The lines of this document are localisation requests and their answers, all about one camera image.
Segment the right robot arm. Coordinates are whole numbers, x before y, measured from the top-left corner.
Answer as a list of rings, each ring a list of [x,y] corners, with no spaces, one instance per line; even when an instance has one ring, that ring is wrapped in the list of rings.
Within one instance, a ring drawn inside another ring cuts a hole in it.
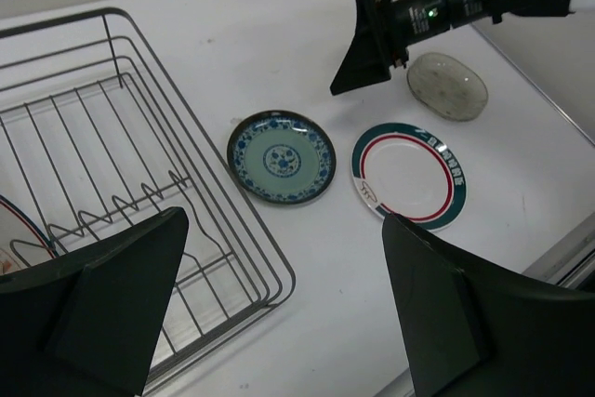
[[[484,18],[566,17],[594,0],[355,0],[354,36],[331,85],[332,95],[389,81],[409,61],[409,48]]]

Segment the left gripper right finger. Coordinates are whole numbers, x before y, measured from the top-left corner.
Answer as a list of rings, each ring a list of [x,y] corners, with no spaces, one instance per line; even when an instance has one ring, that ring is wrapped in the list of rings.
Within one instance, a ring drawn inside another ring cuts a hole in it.
[[[594,291],[510,271],[391,214],[390,285],[418,396],[590,396]]]

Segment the white plate green red rim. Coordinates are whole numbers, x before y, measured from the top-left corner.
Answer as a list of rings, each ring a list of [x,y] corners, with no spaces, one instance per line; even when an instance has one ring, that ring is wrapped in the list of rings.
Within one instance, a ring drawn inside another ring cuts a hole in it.
[[[451,225],[468,199],[464,169],[451,148],[405,123],[363,132],[353,146],[350,170],[355,191],[375,215],[400,214],[430,232]]]

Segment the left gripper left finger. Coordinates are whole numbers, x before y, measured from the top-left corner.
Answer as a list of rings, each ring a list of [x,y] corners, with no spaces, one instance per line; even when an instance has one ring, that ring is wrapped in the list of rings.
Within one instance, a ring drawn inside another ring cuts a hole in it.
[[[140,396],[188,232],[173,206],[2,276],[2,395]]]

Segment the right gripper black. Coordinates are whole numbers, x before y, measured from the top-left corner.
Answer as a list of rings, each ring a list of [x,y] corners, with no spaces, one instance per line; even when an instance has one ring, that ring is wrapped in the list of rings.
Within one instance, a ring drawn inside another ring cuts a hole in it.
[[[330,85],[333,96],[390,80],[409,47],[451,28],[448,0],[355,0],[350,47]]]

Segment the orange sunburst white plate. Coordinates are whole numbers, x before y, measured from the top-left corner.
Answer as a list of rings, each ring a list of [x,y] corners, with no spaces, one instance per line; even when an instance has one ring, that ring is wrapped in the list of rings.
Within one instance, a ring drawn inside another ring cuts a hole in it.
[[[1,196],[1,274],[48,262],[58,254],[47,236],[5,196]]]

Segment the blue floral green plate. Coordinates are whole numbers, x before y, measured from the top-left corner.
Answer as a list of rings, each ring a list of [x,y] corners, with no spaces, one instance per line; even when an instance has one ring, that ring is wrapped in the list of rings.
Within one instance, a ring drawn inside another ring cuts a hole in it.
[[[246,191],[275,205],[300,205],[323,194],[337,170],[334,145],[310,118],[290,111],[257,112],[232,131],[231,174]]]

